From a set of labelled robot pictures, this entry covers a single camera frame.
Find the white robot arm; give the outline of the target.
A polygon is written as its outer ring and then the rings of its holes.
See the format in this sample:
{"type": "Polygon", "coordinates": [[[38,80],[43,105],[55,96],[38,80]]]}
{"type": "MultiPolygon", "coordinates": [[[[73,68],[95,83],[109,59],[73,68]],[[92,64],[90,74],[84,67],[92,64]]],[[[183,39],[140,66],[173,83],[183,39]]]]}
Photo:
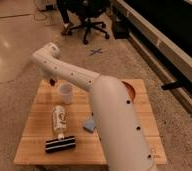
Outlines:
{"type": "Polygon", "coordinates": [[[57,58],[58,46],[45,44],[32,61],[49,79],[62,78],[88,93],[109,171],[159,171],[126,86],[114,76],[57,58]]]}

